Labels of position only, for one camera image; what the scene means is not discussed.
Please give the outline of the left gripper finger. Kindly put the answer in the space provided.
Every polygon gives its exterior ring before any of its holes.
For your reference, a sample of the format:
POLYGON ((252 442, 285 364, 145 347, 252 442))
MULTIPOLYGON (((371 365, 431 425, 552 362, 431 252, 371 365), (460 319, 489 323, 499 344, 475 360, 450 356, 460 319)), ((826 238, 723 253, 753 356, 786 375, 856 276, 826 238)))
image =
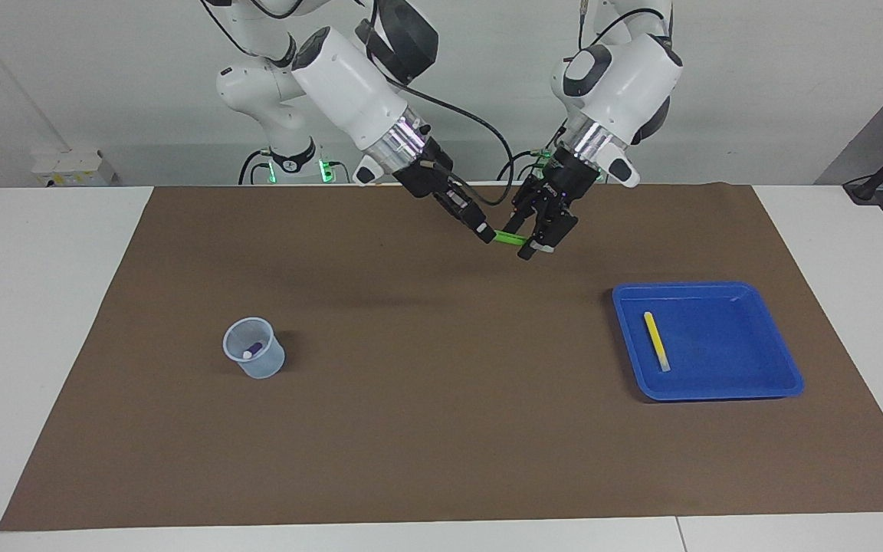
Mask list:
POLYGON ((533 214, 535 214, 535 207, 532 202, 514 203, 510 218, 504 225, 504 232, 517 235, 526 220, 533 214))
POLYGON ((577 226, 579 218, 568 210, 550 210, 535 215, 535 227, 518 249, 518 258, 529 261, 537 252, 552 254, 557 245, 577 226))

